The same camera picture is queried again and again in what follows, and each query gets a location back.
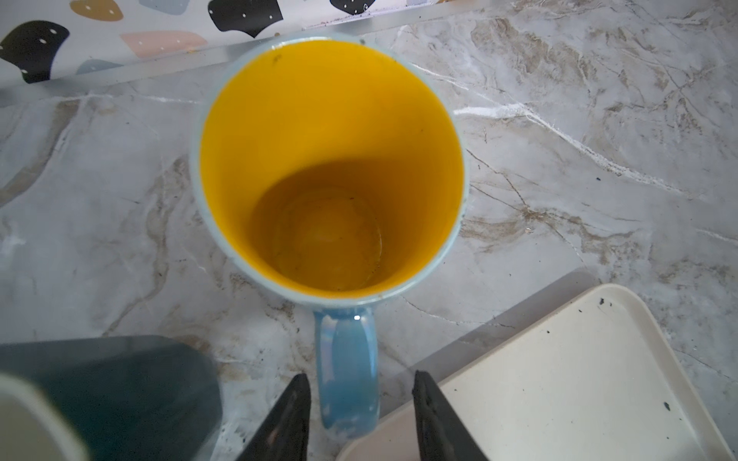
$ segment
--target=tray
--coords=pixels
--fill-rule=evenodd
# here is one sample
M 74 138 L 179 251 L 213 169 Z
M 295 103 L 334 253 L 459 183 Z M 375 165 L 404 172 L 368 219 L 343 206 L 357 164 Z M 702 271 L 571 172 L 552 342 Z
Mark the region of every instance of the tray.
M 581 294 L 441 384 L 490 461 L 735 461 L 644 302 Z M 419 460 L 409 402 L 339 461 Z

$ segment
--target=mug handle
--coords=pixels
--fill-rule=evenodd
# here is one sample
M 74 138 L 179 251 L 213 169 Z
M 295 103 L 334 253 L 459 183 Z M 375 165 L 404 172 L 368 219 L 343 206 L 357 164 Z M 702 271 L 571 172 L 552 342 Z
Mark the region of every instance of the mug handle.
M 370 308 L 315 312 L 320 416 L 331 435 L 353 439 L 379 419 L 379 374 Z

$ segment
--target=light blue rim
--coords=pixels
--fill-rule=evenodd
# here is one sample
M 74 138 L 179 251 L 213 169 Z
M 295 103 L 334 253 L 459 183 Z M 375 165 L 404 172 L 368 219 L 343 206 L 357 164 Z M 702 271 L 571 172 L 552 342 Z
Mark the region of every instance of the light blue rim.
M 301 43 L 304 41 L 315 41 L 315 40 L 343 41 L 343 42 L 348 42 L 352 44 L 368 46 L 369 48 L 374 49 L 378 52 L 381 52 L 385 55 L 388 55 L 392 59 L 396 60 L 405 69 L 409 70 L 417 78 L 419 78 L 420 81 L 423 82 L 423 84 L 425 84 L 425 86 L 430 88 L 430 90 L 438 98 L 438 100 L 441 101 L 442 106 L 448 113 L 449 117 L 451 117 L 451 121 L 452 121 L 452 124 L 454 125 L 454 130 L 456 132 L 456 137 L 461 147 L 461 160 L 462 160 L 462 165 L 463 165 L 463 192 L 461 196 L 461 205 L 459 206 L 459 210 L 456 215 L 456 221 L 454 222 L 454 226 L 451 229 L 449 236 L 446 238 L 446 241 L 444 242 L 443 246 L 438 250 L 438 252 L 435 254 L 433 259 L 429 261 L 428 264 L 426 264 L 425 267 L 422 268 L 422 270 L 420 270 L 417 274 L 412 276 L 410 279 L 406 280 L 405 282 L 399 285 L 393 286 L 392 288 L 388 290 L 382 291 L 377 294 L 372 294 L 366 297 L 360 297 L 360 298 L 318 297 L 318 296 L 313 296 L 310 294 L 300 293 L 299 291 L 295 291 L 290 288 L 284 287 L 266 278 L 265 276 L 260 274 L 258 271 L 256 271 L 253 267 L 251 267 L 251 265 L 248 264 L 245 261 L 245 259 L 242 258 L 242 256 L 239 253 L 237 253 L 236 250 L 234 250 L 234 248 L 231 246 L 228 240 L 226 240 L 226 238 L 223 236 L 223 234 L 221 233 L 221 230 L 218 228 L 218 224 L 215 223 L 215 218 L 213 218 L 213 214 L 210 212 L 210 208 L 207 205 L 207 202 L 205 200 L 205 194 L 202 189 L 202 178 L 200 176 L 200 143 L 202 139 L 202 130 L 203 130 L 207 115 L 210 113 L 210 109 L 213 107 L 213 103 L 215 102 L 215 99 L 218 97 L 223 87 L 225 87 L 228 84 L 228 82 L 230 82 L 231 78 L 233 78 L 233 76 L 236 75 L 241 69 L 243 69 L 245 65 L 250 63 L 260 54 L 271 51 L 273 49 L 281 48 L 282 46 L 297 44 L 297 43 Z M 430 84 L 430 82 L 428 82 L 425 76 L 423 76 L 420 72 L 418 72 L 414 66 L 411 66 L 404 59 L 400 58 L 399 56 L 395 55 L 392 52 L 389 52 L 384 49 L 380 49 L 373 45 L 369 45 L 361 38 L 353 37 L 351 35 L 346 35 L 346 34 L 340 34 L 340 33 L 317 34 L 315 32 L 312 32 L 312 33 L 300 33 L 300 34 L 288 35 L 288 36 L 285 36 L 285 38 L 281 38 L 281 37 L 273 38 L 272 40 L 267 41 L 264 44 L 261 44 L 259 46 L 252 48 L 247 53 L 245 53 L 243 56 L 241 56 L 239 59 L 235 60 L 229 66 L 225 75 L 219 80 L 218 84 L 215 85 L 212 89 L 210 89 L 210 91 L 207 94 L 206 101 L 207 101 L 207 104 L 203 107 L 202 110 L 200 110 L 200 114 L 196 120 L 196 125 L 193 129 L 193 134 L 190 138 L 190 180 L 192 181 L 193 193 L 195 195 L 197 207 L 200 210 L 202 219 L 205 222 L 205 225 L 207 226 L 207 228 L 210 230 L 210 234 L 215 239 L 215 242 L 218 244 L 218 246 L 223 251 L 223 253 L 225 253 L 226 256 L 228 256 L 228 258 L 231 259 L 231 261 L 233 261 L 234 264 L 236 264 L 240 270 L 242 270 L 246 275 L 248 275 L 256 283 L 259 283 L 263 287 L 268 288 L 271 291 L 274 291 L 276 294 L 279 294 L 284 298 L 287 298 L 293 302 L 296 302 L 302 305 L 315 305 L 315 306 L 321 306 L 324 308 L 349 308 L 349 307 L 359 306 L 359 305 L 370 305 L 375 302 L 379 302 L 384 299 L 387 299 L 389 297 L 396 296 L 402 293 L 403 291 L 406 291 L 410 287 L 414 286 L 416 283 L 420 282 L 421 280 L 423 280 L 441 262 L 444 256 L 446 256 L 446 253 L 448 253 L 449 250 L 451 249 L 451 245 L 453 245 L 456 239 L 456 236 L 459 233 L 459 229 L 461 228 L 461 219 L 463 217 L 464 212 L 466 211 L 466 200 L 469 195 L 469 175 L 468 175 L 468 168 L 466 166 L 466 156 L 464 155 L 464 146 L 463 146 L 461 134 L 459 133 L 458 125 L 455 121 L 453 112 L 449 110 L 446 103 L 438 95 L 438 92 L 432 87 L 432 85 Z

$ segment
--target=mug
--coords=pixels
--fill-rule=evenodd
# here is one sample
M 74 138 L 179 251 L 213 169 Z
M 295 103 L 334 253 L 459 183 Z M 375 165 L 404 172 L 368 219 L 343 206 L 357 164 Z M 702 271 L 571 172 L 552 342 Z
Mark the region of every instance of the mug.
M 413 67 L 346 35 L 273 39 L 239 58 L 192 137 L 203 220 L 255 282 L 315 312 L 323 425 L 379 416 L 372 308 L 448 252 L 467 194 L 460 138 Z

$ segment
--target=gray marble countertop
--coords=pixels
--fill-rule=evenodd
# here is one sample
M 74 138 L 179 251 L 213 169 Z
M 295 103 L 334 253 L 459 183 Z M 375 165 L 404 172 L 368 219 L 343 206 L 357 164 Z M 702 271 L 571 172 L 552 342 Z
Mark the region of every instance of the gray marble countertop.
M 448 102 L 472 183 L 444 263 L 376 312 L 383 414 L 408 370 L 443 378 L 587 275 L 644 299 L 738 449 L 736 19 L 729 0 L 519 0 L 365 35 Z M 162 334 L 211 354 L 214 460 L 315 376 L 311 314 L 244 278 L 193 201 L 190 126 L 224 67 L 0 109 L 0 341 Z M 313 413 L 311 459 L 332 459 Z

